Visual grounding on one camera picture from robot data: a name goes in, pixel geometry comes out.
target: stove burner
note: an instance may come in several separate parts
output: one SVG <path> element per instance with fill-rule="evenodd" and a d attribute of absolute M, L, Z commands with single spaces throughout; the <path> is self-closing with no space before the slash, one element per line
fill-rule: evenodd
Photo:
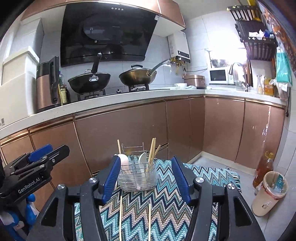
<path fill-rule="evenodd" d="M 84 95 L 84 94 L 77 94 L 78 100 L 81 100 L 82 95 Z M 89 95 L 84 97 L 84 99 L 86 100 L 86 99 L 96 98 L 96 97 L 100 97 L 103 95 L 106 95 L 106 91 L 104 89 L 100 90 L 99 93 L 97 93 L 97 94 L 95 94 L 94 92 L 90 92 Z"/>
<path fill-rule="evenodd" d="M 149 90 L 149 85 L 145 85 L 143 87 L 128 87 L 129 92 L 138 92 L 138 91 L 147 91 Z"/>

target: screw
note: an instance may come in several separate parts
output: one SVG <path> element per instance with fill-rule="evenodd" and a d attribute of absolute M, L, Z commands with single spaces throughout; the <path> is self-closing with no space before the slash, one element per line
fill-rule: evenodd
<path fill-rule="evenodd" d="M 65 188 L 65 184 L 59 184 L 59 185 L 57 185 L 57 189 L 59 189 L 59 190 L 62 190 L 62 189 L 64 189 Z"/>
<path fill-rule="evenodd" d="M 196 181 L 197 183 L 203 183 L 203 182 L 204 182 L 204 179 L 203 179 L 202 177 L 197 177 L 197 178 L 195 179 L 195 181 Z"/>
<path fill-rule="evenodd" d="M 91 177 L 89 179 L 89 183 L 96 183 L 98 181 L 98 179 L 96 177 Z"/>
<path fill-rule="evenodd" d="M 235 189 L 235 185 L 232 184 L 232 183 L 229 183 L 229 184 L 227 185 L 227 187 L 228 187 L 229 189 L 231 189 L 231 190 Z"/>

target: microwave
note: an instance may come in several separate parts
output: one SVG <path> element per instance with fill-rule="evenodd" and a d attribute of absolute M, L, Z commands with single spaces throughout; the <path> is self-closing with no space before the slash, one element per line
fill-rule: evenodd
<path fill-rule="evenodd" d="M 228 67 L 212 68 L 209 84 L 234 84 L 233 76 L 228 72 Z"/>

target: water heater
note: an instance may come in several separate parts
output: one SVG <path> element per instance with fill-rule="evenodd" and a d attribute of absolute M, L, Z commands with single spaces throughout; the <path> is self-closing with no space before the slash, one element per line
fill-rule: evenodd
<path fill-rule="evenodd" d="M 168 44 L 171 57 L 190 63 L 189 49 L 184 32 L 178 31 L 168 36 Z"/>

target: white bowl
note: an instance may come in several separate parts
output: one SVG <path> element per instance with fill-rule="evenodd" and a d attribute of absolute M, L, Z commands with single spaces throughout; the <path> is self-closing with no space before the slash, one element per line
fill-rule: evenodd
<path fill-rule="evenodd" d="M 187 87 L 187 83 L 177 83 L 175 84 L 175 87 L 177 87 L 180 90 L 185 90 Z"/>

